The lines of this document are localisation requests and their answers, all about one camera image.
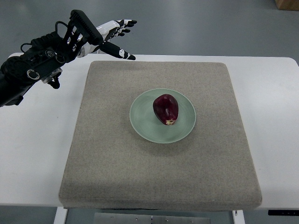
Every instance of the green plate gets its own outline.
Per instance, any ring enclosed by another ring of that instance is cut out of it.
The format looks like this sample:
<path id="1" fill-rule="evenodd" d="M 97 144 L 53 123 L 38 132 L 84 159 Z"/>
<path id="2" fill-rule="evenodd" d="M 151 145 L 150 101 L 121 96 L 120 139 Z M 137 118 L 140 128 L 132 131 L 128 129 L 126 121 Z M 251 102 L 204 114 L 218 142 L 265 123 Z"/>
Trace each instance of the green plate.
<path id="1" fill-rule="evenodd" d="M 156 117 L 153 102 L 163 94 L 178 102 L 178 119 L 174 125 L 164 125 Z M 186 137 L 194 128 L 195 109 L 183 94 L 169 89 L 153 89 L 138 96 L 131 105 L 130 121 L 135 131 L 155 143 L 173 143 Z"/>

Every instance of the concrete floor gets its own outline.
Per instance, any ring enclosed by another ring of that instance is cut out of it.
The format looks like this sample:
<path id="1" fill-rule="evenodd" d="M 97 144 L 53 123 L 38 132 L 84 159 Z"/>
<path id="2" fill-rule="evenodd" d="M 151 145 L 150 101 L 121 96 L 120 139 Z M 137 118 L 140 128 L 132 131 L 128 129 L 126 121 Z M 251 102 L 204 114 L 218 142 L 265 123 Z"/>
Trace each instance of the concrete floor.
<path id="1" fill-rule="evenodd" d="M 130 34 L 112 40 L 131 54 L 291 57 L 299 64 L 299 12 L 280 11 L 274 0 L 1 0 L 0 8 L 0 64 L 23 43 L 54 31 L 56 21 L 67 23 L 73 9 L 95 26 L 137 20 Z M 0 206 L 0 223 L 26 223 L 31 212 L 48 217 L 31 224 L 52 223 L 53 211 Z M 248 223 L 267 223 L 266 213 L 244 212 Z"/>

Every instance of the felt pad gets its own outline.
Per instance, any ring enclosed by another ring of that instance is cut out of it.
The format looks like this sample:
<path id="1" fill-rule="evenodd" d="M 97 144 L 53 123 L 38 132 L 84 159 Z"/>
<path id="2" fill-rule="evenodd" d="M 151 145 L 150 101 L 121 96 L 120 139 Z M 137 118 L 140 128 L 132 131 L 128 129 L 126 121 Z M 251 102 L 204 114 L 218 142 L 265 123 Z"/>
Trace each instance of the felt pad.
<path id="1" fill-rule="evenodd" d="M 184 94 L 196 124 L 170 144 L 129 120 L 143 92 Z M 222 63 L 91 64 L 59 199 L 66 208 L 247 210 L 262 196 L 228 70 Z"/>

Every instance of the robotic arm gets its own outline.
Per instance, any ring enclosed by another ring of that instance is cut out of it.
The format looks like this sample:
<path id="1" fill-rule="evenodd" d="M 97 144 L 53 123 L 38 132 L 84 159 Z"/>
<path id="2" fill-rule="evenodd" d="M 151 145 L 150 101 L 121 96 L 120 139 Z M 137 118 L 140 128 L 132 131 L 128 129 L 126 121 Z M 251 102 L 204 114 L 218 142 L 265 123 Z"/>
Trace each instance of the robotic arm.
<path id="1" fill-rule="evenodd" d="M 62 38 L 57 33 L 58 24 L 67 27 Z M 0 107 L 18 105 L 23 95 L 39 80 L 58 89 L 58 77 L 65 63 L 84 57 L 88 53 L 102 50 L 117 58 L 135 60 L 133 55 L 109 42 L 116 36 L 124 36 L 137 23 L 134 20 L 110 21 L 95 27 L 84 12 L 72 10 L 70 21 L 65 24 L 58 21 L 55 31 L 33 39 L 30 49 L 21 56 L 8 58 L 0 68 Z"/>

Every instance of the plate rim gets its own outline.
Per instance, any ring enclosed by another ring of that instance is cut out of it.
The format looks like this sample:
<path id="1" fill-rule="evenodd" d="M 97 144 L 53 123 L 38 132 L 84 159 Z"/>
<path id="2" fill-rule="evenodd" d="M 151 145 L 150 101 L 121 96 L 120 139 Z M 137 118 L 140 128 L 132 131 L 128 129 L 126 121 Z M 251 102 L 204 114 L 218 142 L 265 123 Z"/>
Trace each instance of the plate rim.
<path id="1" fill-rule="evenodd" d="M 133 123 L 132 123 L 132 120 L 131 120 L 131 111 L 132 111 L 132 107 L 133 107 L 135 101 L 136 101 L 141 95 L 143 95 L 143 94 L 145 94 L 145 93 L 147 93 L 147 92 L 149 92 L 149 91 L 154 91 L 154 90 L 170 90 L 170 91 L 176 92 L 176 93 L 182 95 L 183 97 L 185 97 L 185 98 L 189 101 L 189 103 L 191 104 L 191 106 L 192 106 L 192 108 L 193 108 L 193 111 L 194 111 L 194 123 L 193 123 L 193 126 L 192 126 L 192 128 L 190 129 L 190 131 L 189 131 L 185 136 L 183 136 L 182 138 L 180 138 L 180 139 L 178 139 L 178 140 L 175 140 L 175 141 L 170 141 L 170 142 L 156 142 L 156 141 L 154 141 L 154 140 L 150 140 L 150 139 L 148 139 L 148 138 L 142 136 L 142 135 L 135 129 L 135 127 L 134 127 L 134 125 L 133 125 Z M 195 107 L 193 106 L 192 102 L 191 102 L 191 101 L 190 101 L 184 94 L 182 94 L 182 93 L 180 93 L 180 92 L 178 92 L 178 91 L 172 90 L 172 89 L 167 89 L 167 88 L 155 88 L 155 89 L 147 90 L 147 91 L 141 93 L 138 97 L 135 98 L 135 100 L 133 101 L 133 103 L 131 104 L 131 107 L 130 107 L 130 111 L 129 111 L 129 119 L 130 119 L 131 126 L 133 127 L 133 129 L 135 130 L 135 132 L 136 132 L 137 134 L 139 134 L 141 137 L 143 137 L 144 139 L 146 139 L 146 140 L 148 140 L 148 141 L 151 141 L 151 142 L 154 142 L 154 143 L 158 143 L 158 144 L 170 144 L 170 143 L 174 143 L 174 142 L 177 142 L 177 141 L 180 141 L 180 140 L 184 139 L 185 137 L 187 137 L 187 136 L 191 133 L 191 131 L 193 130 L 193 128 L 194 128 L 194 126 L 195 126 L 195 123 L 196 123 L 196 111 L 195 111 Z"/>

